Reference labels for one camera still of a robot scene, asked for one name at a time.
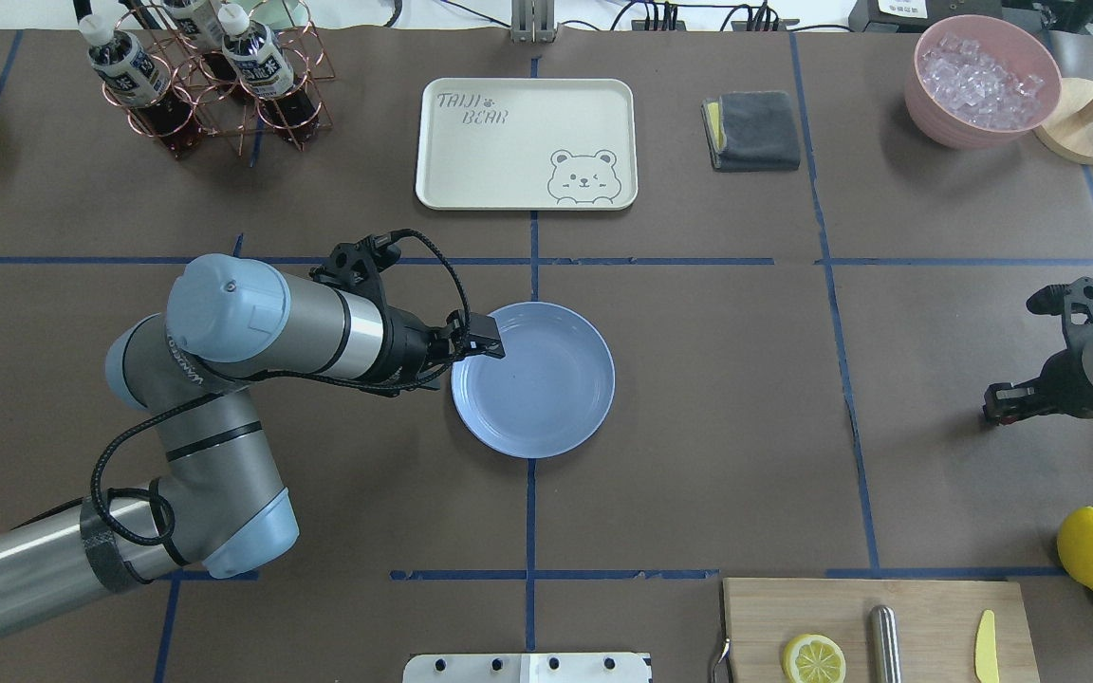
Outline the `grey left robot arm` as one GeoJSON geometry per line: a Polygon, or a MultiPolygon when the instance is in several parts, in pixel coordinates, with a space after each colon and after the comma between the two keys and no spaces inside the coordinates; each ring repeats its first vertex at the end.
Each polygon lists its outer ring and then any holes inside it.
{"type": "Polygon", "coordinates": [[[308,278],[207,254],[163,313],[113,342],[105,377],[148,414],[113,438],[89,492],[0,535],[0,638],[199,563],[228,579],[299,535],[249,389],[303,378],[395,397],[453,363],[502,358],[491,317],[463,304],[430,327],[383,293],[390,238],[338,245],[308,278]]]}

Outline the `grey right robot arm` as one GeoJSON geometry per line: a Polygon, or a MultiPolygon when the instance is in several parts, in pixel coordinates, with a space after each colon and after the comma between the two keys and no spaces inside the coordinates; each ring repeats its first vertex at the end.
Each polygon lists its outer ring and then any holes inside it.
{"type": "Polygon", "coordinates": [[[1010,425],[1042,415],[1093,419],[1093,323],[1071,325],[1066,350],[1046,360],[1036,378],[986,389],[986,423],[1010,425]]]}

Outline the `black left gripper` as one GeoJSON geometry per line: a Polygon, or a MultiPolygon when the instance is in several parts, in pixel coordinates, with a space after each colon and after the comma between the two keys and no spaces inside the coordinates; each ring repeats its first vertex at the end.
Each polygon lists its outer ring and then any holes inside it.
{"type": "Polygon", "coordinates": [[[453,311],[442,327],[428,327],[416,315],[393,306],[383,310],[381,322],[381,392],[403,392],[425,385],[436,389],[430,375],[437,368],[473,356],[505,357],[497,321],[489,315],[470,313],[466,305],[453,311]]]}

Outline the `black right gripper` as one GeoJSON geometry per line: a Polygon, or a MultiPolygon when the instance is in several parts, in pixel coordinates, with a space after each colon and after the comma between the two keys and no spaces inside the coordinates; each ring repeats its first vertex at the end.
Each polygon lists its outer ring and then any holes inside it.
{"type": "Polygon", "coordinates": [[[1010,425],[1042,415],[1093,419],[1093,385],[1088,381],[1081,360],[1070,350],[1050,356],[1037,378],[1018,385],[994,382],[986,388],[986,423],[1010,425]]]}

